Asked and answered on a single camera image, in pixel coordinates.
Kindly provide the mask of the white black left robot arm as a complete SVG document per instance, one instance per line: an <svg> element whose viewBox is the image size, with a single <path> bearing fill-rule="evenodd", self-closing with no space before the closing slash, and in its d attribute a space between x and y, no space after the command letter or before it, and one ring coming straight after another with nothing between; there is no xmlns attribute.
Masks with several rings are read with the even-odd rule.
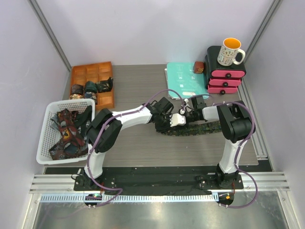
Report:
<svg viewBox="0 0 305 229"><path fill-rule="evenodd" d="M86 130L88 158L84 167L85 185L97 190L102 183L103 162L106 152L115 144L120 132L136 125L154 123L158 131L170 127L174 105L165 97L159 101L142 104L134 109L111 112L102 109Z"/></svg>

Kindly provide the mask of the dark floral patterned tie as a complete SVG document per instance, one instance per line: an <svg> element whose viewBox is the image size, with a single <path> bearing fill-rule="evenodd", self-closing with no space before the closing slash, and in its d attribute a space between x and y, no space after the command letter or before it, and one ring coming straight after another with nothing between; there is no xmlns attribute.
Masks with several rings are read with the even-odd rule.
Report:
<svg viewBox="0 0 305 229"><path fill-rule="evenodd" d="M167 136L196 136L219 133L222 131L219 121L204 123L204 124L187 124L170 127L167 130L158 131Z"/></svg>

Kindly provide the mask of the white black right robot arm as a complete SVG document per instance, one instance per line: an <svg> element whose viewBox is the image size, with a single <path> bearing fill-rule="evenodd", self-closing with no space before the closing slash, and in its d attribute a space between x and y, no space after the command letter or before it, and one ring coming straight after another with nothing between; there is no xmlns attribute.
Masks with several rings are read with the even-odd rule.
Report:
<svg viewBox="0 0 305 229"><path fill-rule="evenodd" d="M255 132L255 122L251 111L240 101L223 102L207 106L202 96L189 98L193 113L188 115L191 121L219 121L225 138L223 156L217 164L215 182L219 188L229 189L238 180L239 160L248 139Z"/></svg>

